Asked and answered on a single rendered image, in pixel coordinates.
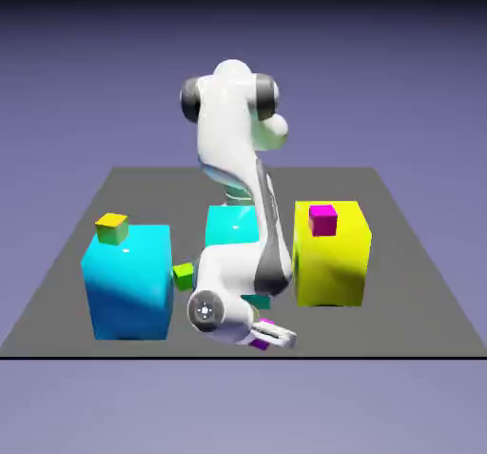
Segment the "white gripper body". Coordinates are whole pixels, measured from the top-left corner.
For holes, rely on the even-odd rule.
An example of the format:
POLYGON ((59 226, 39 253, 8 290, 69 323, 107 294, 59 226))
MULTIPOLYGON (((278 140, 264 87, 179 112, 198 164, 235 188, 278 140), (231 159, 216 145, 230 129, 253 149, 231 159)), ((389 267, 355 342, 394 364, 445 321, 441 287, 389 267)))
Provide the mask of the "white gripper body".
POLYGON ((297 340, 294 331, 265 320, 255 322, 251 332, 256 340, 281 348, 292 348, 297 340))

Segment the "small teal cube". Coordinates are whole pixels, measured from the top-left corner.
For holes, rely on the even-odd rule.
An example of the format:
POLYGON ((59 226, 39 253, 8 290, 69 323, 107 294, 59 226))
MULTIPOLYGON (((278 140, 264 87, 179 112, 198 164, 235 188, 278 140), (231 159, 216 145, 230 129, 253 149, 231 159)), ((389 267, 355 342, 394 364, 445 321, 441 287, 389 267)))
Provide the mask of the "small teal cube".
POLYGON ((241 298, 258 310, 268 310, 271 308, 271 298, 267 295, 243 294, 241 298))

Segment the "small green cube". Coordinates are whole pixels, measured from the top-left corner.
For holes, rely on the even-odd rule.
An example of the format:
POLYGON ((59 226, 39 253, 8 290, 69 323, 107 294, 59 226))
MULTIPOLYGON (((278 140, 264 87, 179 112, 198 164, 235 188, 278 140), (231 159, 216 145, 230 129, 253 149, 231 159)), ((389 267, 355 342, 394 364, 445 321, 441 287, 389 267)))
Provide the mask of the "small green cube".
POLYGON ((179 291, 194 289, 194 265, 191 262, 176 265, 172 268, 174 285, 179 291))

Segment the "small magenta cube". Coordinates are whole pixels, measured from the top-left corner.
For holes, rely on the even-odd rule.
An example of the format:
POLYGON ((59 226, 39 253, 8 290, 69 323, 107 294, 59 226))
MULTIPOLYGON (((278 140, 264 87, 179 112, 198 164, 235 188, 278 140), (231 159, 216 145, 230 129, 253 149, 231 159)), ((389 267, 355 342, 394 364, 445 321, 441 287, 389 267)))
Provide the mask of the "small magenta cube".
POLYGON ((311 234, 314 237, 335 236, 338 213, 332 205, 311 205, 308 212, 311 234))

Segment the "small yellow cube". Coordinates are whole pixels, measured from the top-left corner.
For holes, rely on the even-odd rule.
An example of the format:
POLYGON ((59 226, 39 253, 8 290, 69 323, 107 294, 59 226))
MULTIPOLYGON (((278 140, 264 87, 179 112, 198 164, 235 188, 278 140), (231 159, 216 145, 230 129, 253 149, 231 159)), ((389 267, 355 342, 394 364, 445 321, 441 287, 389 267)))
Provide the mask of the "small yellow cube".
POLYGON ((108 212, 95 222, 95 227, 101 244, 119 246, 128 236, 128 216, 108 212))

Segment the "large yellow box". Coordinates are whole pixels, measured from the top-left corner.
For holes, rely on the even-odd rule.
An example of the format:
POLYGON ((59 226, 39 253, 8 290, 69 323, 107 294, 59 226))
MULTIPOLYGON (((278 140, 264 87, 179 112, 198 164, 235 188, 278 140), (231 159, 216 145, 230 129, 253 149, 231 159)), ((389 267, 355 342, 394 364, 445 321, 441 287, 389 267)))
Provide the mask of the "large yellow box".
POLYGON ((297 305, 362 304, 372 243, 371 229, 356 201, 297 201, 294 208, 293 272, 297 305), (332 205, 338 213, 335 236, 314 237, 311 205, 332 205))

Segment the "large cyan box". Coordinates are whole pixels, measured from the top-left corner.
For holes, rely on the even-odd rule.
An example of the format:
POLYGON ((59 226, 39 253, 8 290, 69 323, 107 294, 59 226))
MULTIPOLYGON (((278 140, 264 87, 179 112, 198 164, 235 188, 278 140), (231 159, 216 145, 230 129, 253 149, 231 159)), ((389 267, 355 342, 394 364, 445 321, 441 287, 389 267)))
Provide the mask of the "large cyan box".
POLYGON ((205 245, 247 244, 259 241, 254 206, 209 206, 205 245))
POLYGON ((173 305, 170 227, 131 225, 118 246, 94 236, 81 260, 97 340, 164 340, 173 305))

